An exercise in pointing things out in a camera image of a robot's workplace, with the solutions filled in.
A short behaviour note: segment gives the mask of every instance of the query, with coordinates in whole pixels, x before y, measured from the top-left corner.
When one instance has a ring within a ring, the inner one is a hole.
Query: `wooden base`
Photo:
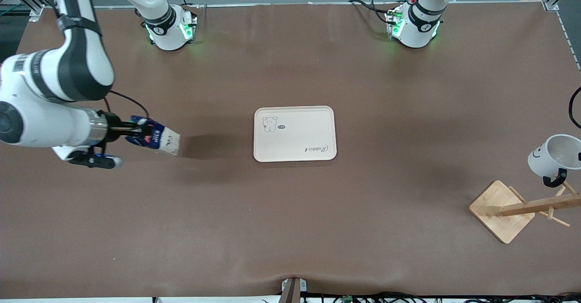
[[[501,206],[521,203],[502,181],[494,181],[469,206],[480,222],[502,243],[508,244],[535,217],[535,214],[498,216]]]

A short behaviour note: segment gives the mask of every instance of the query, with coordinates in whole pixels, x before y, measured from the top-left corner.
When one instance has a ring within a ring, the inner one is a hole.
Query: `green led light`
[[[432,38],[434,36],[436,36],[436,34],[438,34],[438,26],[440,26],[440,22],[438,21],[438,23],[436,24],[436,26],[434,26],[434,32],[432,33]]]
[[[398,20],[398,22],[396,22],[396,24],[394,25],[394,30],[392,32],[392,35],[394,35],[394,37],[399,37],[401,35],[401,30],[403,30],[404,26],[405,26],[405,20],[403,18],[400,18]]]
[[[180,24],[180,26],[182,29],[183,37],[186,38],[186,40],[191,39],[193,37],[192,28],[187,24]]]
[[[149,30],[149,26],[145,26],[145,29],[147,30],[147,33],[149,34],[149,40],[153,41],[153,35],[151,34],[151,31]]]

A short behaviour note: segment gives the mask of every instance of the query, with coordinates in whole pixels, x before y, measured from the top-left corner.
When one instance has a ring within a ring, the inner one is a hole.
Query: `mug rack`
[[[581,206],[579,194],[566,181],[554,197],[527,201],[512,186],[494,181],[469,206],[470,212],[502,243],[510,243],[540,214],[563,226],[568,223],[553,216],[554,210]]]

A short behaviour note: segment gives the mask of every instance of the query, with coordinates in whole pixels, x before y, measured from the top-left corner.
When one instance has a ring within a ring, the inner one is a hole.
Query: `cartoon bear print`
[[[278,117],[262,117],[264,131],[267,133],[276,131],[276,120],[278,120]]]

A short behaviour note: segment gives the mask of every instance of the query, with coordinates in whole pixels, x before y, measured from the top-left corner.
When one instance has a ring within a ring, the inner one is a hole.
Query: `white tray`
[[[254,156],[260,162],[332,160],[335,115],[328,106],[260,108]]]

